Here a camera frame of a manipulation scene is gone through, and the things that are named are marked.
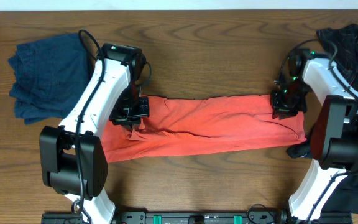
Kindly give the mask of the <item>red printed t-shirt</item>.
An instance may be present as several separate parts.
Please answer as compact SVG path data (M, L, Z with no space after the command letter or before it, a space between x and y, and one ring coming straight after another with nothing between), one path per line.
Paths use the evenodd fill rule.
M107 122L108 162L289 146L306 141L303 113L273 117L268 95L205 100L149 97L150 115L133 131Z

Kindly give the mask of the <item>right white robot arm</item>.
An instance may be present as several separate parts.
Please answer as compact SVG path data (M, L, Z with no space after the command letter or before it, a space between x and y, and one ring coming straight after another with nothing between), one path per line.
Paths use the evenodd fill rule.
M335 56L295 47L283 61L291 79L280 72L279 88L270 95L278 119L305 113L311 91L322 106L308 143L296 146L310 151L310 168L275 223L352 223L349 212L323 211L342 180L358 174L358 91L341 75Z

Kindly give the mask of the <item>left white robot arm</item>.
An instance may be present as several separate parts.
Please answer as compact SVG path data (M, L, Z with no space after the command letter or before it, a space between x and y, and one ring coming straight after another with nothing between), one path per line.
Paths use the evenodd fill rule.
M104 44L91 81L58 127L40 133L44 185L72 201L71 213L44 213L42 223L112 223L116 211L104 185L108 163L101 144L107 122L132 130L150 114L136 85L147 60L142 50Z

